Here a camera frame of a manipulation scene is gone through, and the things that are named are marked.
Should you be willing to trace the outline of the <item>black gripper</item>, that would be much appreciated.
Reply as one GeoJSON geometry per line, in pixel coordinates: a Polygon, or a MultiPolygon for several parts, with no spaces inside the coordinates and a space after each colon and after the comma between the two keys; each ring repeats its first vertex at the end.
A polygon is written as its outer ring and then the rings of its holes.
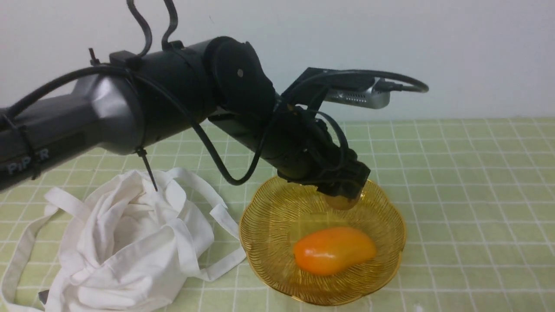
{"type": "Polygon", "coordinates": [[[300,123],[295,127],[301,134],[300,151],[287,158],[293,162],[293,172],[278,169],[277,175],[287,182],[315,186],[329,197],[359,199],[371,170],[349,147],[339,123],[315,109],[289,106],[289,113],[300,123]]]}

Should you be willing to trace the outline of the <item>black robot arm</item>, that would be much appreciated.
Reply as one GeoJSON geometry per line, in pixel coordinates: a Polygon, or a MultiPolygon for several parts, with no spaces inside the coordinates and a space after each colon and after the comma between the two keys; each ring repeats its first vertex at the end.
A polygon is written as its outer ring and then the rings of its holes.
{"type": "Polygon", "coordinates": [[[127,51],[53,80],[1,109],[1,190],[91,148],[141,153],[194,129],[224,178],[234,179],[200,126],[208,119],[288,182],[356,198],[371,170],[343,141],[333,143],[315,113],[285,103],[248,43],[218,37],[142,58],[127,51]]]}

